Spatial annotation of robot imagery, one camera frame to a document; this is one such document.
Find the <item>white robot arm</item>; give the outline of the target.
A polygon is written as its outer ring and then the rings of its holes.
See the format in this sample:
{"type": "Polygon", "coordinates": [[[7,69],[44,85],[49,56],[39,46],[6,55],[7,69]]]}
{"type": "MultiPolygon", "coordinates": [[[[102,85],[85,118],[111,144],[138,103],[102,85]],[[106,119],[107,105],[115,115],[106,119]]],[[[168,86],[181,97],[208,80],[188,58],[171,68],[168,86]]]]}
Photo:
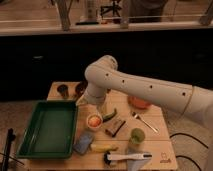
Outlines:
{"type": "Polygon", "coordinates": [[[213,90],[119,72],[110,55],[88,65],[85,78],[88,85],[77,106],[102,105],[107,90],[113,89],[183,114],[213,134],[213,90]]]}

